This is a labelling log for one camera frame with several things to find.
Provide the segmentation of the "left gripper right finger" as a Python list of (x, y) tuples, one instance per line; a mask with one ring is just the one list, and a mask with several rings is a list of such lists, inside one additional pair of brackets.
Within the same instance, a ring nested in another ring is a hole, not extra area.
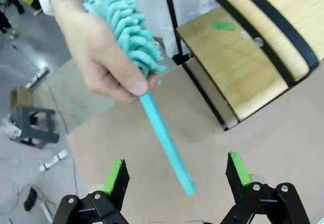
[(265, 215), (270, 223), (310, 223), (295, 186), (289, 182), (271, 188), (253, 181), (238, 152), (229, 152), (226, 176), (235, 204), (221, 223), (251, 223)]

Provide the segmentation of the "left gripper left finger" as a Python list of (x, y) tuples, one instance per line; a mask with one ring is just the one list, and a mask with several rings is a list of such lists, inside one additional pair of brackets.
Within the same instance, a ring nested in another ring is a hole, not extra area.
[(82, 199), (76, 195), (62, 198), (53, 223), (127, 224), (121, 210), (129, 180), (125, 160), (115, 160), (102, 189), (88, 193)]

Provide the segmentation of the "person's right hand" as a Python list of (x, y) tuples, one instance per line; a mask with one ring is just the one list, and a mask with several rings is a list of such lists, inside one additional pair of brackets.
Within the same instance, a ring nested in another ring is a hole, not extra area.
[(134, 102), (157, 86), (119, 48), (104, 19), (87, 13), (83, 0), (51, 0), (55, 19), (87, 87), (117, 101)]

